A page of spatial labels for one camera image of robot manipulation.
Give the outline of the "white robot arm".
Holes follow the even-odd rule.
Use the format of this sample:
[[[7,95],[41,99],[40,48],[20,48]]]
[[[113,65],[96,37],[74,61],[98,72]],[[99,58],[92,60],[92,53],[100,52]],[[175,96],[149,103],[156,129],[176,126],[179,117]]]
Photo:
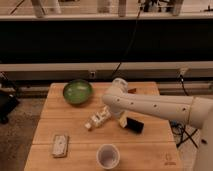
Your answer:
[[[213,171],[213,99],[131,94],[128,83],[115,78],[103,94],[102,101],[116,118],[127,110],[199,129],[201,135],[193,171]]]

